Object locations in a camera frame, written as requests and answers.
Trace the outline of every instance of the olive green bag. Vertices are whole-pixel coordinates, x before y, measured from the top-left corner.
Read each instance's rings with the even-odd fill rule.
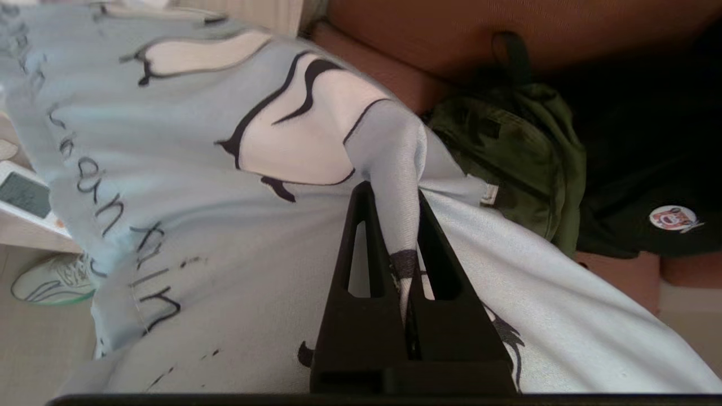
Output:
[[[428,126],[466,173],[498,186],[482,202],[573,257],[584,195],[586,155],[572,113],[551,87],[531,83],[526,49],[502,34],[513,85],[454,95]]]

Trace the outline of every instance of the t-shirt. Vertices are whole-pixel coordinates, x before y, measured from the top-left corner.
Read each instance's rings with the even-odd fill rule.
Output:
[[[400,311],[421,190],[521,391],[722,392],[652,314],[480,207],[487,183],[313,44],[188,10],[5,6],[0,17],[6,108],[99,286],[97,359],[62,393],[308,391],[363,181]]]

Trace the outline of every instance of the shoelace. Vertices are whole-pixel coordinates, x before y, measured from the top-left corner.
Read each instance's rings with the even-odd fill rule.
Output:
[[[56,267],[58,276],[70,287],[82,285],[88,283],[88,267],[90,264],[90,258],[87,254],[79,256],[75,262],[69,264],[63,264]]]

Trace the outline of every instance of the white sneaker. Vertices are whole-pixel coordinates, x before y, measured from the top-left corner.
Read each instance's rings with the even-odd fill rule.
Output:
[[[77,303],[95,292],[89,269],[88,255],[59,254],[20,275],[10,290],[16,299],[40,305]]]

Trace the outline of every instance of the round pin badge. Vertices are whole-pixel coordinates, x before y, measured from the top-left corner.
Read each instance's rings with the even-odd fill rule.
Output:
[[[668,205],[652,210],[649,221],[662,230],[680,231],[697,224],[697,215],[684,206]]]

